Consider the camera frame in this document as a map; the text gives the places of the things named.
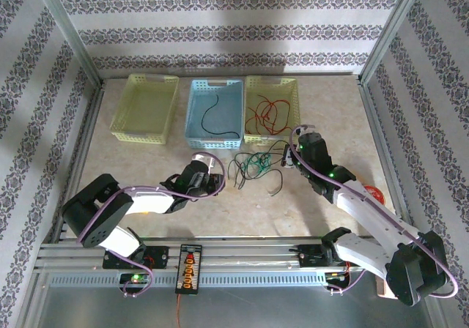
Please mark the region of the aluminium frame rail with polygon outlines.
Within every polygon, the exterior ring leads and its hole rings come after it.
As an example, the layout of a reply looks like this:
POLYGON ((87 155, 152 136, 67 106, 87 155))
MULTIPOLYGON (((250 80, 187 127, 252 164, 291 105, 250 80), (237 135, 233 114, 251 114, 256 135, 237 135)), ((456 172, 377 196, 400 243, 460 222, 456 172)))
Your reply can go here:
MULTIPOLYGON (((166 269, 174 271, 182 244, 202 246, 202 265, 210 270, 241 269, 254 271, 266 269, 298 269, 298 246, 320 246, 321 240, 311 237, 268 237, 268 238, 149 238, 148 245, 167 247, 166 269)), ((40 246, 34 270, 52 272, 98 271, 108 256, 101 247, 84 248, 72 239, 56 244, 40 246)))

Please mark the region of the yellow plastic basket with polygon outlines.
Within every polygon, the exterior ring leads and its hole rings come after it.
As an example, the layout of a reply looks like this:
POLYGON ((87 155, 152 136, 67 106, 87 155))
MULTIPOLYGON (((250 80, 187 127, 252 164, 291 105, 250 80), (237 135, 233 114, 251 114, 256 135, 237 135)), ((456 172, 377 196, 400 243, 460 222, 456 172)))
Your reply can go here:
POLYGON ((124 142, 166 144, 179 81, 173 75, 129 75, 109 127, 113 136, 124 142))
POLYGON ((244 141, 267 146, 288 138, 300 124, 298 81, 288 77, 245 79, 244 141))

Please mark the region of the aluminium frame post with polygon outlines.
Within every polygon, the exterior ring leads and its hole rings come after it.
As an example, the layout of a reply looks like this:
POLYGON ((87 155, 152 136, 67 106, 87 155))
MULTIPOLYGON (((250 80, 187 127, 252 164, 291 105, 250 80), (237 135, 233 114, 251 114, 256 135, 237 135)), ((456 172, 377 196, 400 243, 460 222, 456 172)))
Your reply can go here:
POLYGON ((92 61, 92 57, 87 52, 84 42, 80 38, 78 31, 75 29, 61 0, 43 1, 56 21, 56 24, 64 38, 73 49, 79 64, 87 75, 87 78, 92 82, 94 87, 101 87, 103 79, 100 77, 94 62, 92 61))
POLYGON ((374 45, 371 53, 369 54, 369 58, 358 76, 358 81, 361 86, 365 86, 369 82, 414 2, 415 0, 397 1, 396 6, 393 8, 383 27, 383 31, 380 34, 378 41, 374 45))

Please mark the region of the black connector board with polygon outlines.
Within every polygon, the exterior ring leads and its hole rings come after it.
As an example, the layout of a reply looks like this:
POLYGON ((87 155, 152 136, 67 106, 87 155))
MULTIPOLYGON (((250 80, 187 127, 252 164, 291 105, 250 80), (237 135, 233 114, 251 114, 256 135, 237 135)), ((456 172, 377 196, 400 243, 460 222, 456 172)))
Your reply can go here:
POLYGON ((183 244, 180 246, 180 256, 177 265, 177 281, 175 286, 175 294, 198 294, 201 259, 201 245, 183 244))

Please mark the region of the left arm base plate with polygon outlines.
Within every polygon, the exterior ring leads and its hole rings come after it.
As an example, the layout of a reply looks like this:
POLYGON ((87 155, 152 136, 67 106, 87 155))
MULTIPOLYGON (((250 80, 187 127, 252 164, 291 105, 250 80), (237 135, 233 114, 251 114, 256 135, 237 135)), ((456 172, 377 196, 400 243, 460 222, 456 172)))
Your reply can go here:
MULTIPOLYGON (((169 259, 169 247, 148 246, 140 248, 134 253, 130 260, 150 269, 165 269, 169 259)), ((104 269, 139 269, 137 266, 124 261, 116 255, 105 251, 102 267, 104 269)))

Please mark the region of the red round object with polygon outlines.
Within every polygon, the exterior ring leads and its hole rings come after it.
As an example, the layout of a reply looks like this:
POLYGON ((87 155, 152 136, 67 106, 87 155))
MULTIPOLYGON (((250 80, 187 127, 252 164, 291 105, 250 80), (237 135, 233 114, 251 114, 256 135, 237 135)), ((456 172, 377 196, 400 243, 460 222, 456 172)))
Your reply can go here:
POLYGON ((371 185, 364 185, 364 188, 366 189, 366 191, 372 195, 378 202, 380 202, 383 206, 385 206, 385 196, 383 194, 383 192, 375 187, 375 186, 371 186, 371 185))

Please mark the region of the small controller board with LED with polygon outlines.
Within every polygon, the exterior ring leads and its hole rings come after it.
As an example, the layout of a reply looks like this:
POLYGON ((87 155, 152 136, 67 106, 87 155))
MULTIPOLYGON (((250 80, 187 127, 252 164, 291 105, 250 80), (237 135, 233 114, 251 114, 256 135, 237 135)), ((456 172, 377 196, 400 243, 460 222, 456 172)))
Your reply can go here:
POLYGON ((125 272, 119 275, 119 285, 127 288, 143 288, 151 282, 149 274, 125 272))

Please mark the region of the blue plastic basket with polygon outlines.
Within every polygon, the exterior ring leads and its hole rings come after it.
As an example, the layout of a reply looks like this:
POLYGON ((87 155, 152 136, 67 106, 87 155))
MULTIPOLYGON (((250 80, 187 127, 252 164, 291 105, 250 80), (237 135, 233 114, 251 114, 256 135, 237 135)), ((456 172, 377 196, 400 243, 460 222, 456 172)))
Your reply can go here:
POLYGON ((191 81, 185 140, 193 149, 239 149, 243 139, 241 79, 191 81))

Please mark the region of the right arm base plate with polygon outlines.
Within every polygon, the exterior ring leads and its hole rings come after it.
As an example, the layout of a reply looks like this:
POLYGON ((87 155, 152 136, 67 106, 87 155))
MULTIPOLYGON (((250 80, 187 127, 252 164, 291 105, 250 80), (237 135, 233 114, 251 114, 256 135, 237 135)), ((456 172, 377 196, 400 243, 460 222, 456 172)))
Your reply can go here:
POLYGON ((301 244, 289 249, 299 261, 300 267, 346 267, 346 261, 339 258, 336 250, 331 245, 301 244))

